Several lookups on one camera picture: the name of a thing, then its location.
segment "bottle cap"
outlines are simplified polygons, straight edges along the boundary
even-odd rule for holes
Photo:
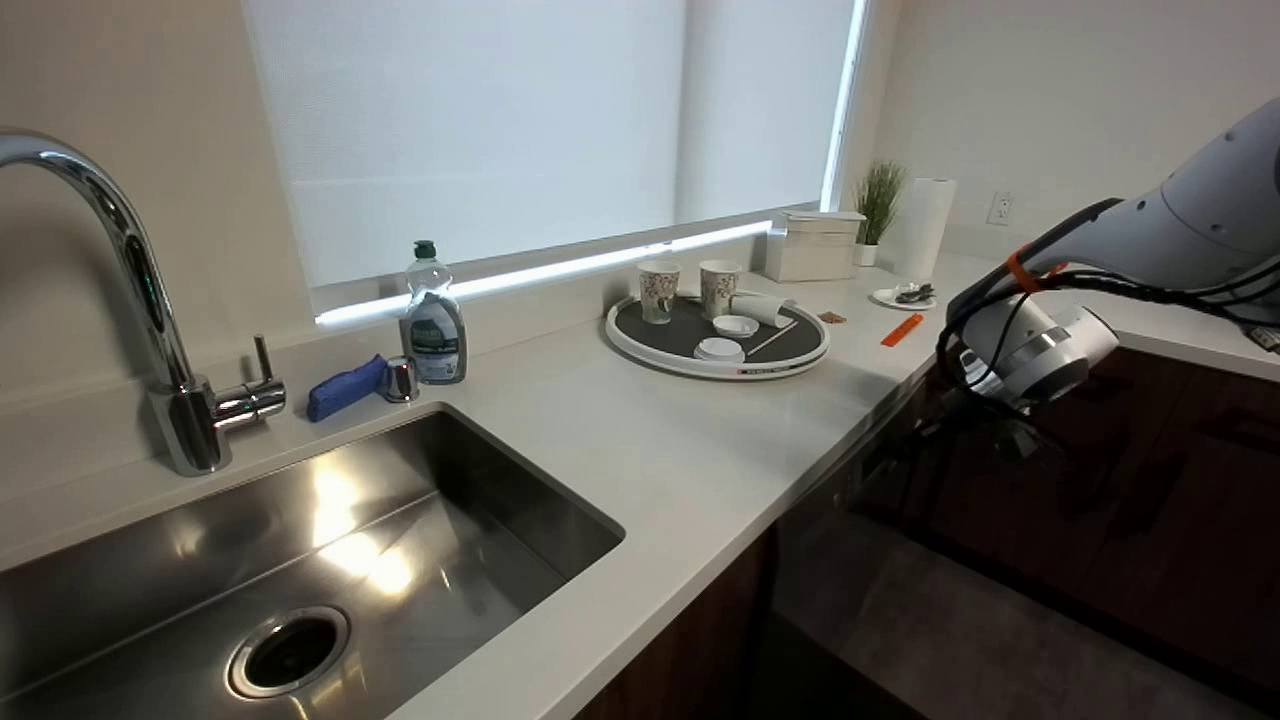
[[[412,256],[416,256],[416,260],[437,260],[437,242],[434,242],[434,239],[416,239],[416,242],[412,242]]]

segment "dish soap bottle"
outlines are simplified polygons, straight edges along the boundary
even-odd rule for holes
[[[470,376],[470,330],[463,314],[442,287],[449,266],[437,260],[434,239],[412,242],[412,263],[406,270],[407,313],[401,318],[406,361],[426,385],[458,385]]]

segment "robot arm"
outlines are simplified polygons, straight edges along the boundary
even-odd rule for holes
[[[1104,201],[1019,248],[950,302],[942,363],[1017,409],[1076,388],[1118,336],[1062,322],[1031,290],[1093,287],[1280,326],[1280,99],[1201,147],[1157,191]]]

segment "small plant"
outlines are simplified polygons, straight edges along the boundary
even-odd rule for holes
[[[871,162],[865,197],[858,201],[858,210],[865,210],[865,225],[858,227],[862,242],[880,242],[899,182],[903,176],[898,162]]]

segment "cup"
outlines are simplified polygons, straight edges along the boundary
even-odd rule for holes
[[[736,263],[728,260],[701,260],[701,295],[704,295],[704,318],[725,314],[736,287]]]
[[[682,284],[682,266],[674,260],[643,260],[641,263],[641,318],[643,322],[674,322],[677,284]]]

